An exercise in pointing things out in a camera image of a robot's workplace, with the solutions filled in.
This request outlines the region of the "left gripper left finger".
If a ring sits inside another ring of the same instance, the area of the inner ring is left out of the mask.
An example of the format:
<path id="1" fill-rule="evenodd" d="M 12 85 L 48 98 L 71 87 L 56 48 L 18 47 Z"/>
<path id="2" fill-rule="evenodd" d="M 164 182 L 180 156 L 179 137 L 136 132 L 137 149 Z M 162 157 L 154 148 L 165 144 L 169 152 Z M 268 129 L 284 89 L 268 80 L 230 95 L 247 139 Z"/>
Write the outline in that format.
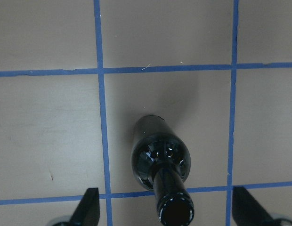
<path id="1" fill-rule="evenodd" d="M 97 226 L 100 219 L 98 188 L 88 188 L 69 220 L 70 226 Z"/>

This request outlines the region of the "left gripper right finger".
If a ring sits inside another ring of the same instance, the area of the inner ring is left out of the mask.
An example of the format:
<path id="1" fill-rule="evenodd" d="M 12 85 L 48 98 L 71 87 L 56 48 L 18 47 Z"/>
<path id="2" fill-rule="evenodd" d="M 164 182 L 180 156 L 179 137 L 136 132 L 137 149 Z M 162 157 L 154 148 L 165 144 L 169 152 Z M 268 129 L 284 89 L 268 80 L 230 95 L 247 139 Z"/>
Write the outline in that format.
<path id="1" fill-rule="evenodd" d="M 237 226 L 274 226 L 274 219 L 243 186 L 232 192 L 232 217 Z"/>

